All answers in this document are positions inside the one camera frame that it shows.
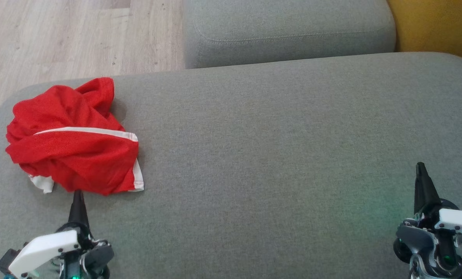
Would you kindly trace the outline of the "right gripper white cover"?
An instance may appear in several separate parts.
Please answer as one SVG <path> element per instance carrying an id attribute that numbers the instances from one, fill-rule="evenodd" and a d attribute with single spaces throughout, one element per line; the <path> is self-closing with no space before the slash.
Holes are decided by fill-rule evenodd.
<path id="1" fill-rule="evenodd" d="M 462 256 L 457 249 L 462 245 L 462 210 L 441 207 L 436 214 L 428 214 L 441 205 L 434 182 L 423 162 L 416 164 L 414 214 L 409 220 L 409 278 L 462 279 Z"/>

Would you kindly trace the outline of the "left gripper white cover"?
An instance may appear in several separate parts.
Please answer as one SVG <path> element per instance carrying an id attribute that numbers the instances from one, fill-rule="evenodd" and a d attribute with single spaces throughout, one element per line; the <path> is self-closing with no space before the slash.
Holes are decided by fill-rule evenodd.
<path id="1" fill-rule="evenodd" d="M 82 258 L 96 245 L 89 229 L 83 192 L 74 192 L 68 222 L 55 233 L 34 238 L 22 249 L 8 249 L 0 258 L 0 272 L 5 279 L 38 277 L 36 269 L 55 258 L 61 260 L 61 279 L 83 279 Z"/>

